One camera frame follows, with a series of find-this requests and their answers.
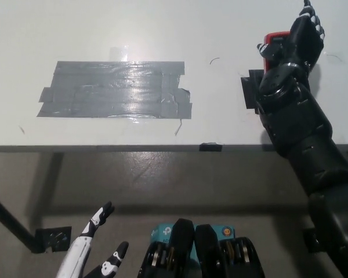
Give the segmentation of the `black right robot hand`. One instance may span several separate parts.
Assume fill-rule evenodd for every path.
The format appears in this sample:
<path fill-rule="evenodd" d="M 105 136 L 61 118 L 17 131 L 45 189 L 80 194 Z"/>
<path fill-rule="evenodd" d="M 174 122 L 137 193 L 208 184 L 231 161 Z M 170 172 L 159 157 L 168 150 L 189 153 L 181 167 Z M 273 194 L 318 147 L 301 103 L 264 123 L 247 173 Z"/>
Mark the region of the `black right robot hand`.
<path fill-rule="evenodd" d="M 271 63 L 303 68 L 311 72 L 324 48 L 325 31 L 310 1 L 292 24 L 283 42 L 265 42 L 257 45 L 260 55 Z"/>

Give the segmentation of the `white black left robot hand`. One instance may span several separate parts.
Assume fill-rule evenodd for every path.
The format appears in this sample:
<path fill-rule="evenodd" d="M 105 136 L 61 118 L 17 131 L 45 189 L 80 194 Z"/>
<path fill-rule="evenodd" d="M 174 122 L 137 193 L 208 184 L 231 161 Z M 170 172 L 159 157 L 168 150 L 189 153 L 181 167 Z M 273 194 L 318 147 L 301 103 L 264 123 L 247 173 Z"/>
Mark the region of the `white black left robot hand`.
<path fill-rule="evenodd" d="M 82 277 L 91 251 L 96 231 L 113 213 L 114 206 L 107 202 L 90 218 L 80 235 L 72 242 L 57 272 L 57 277 Z M 129 243 L 121 242 L 117 249 L 102 264 L 86 277 L 115 277 L 128 250 Z"/>

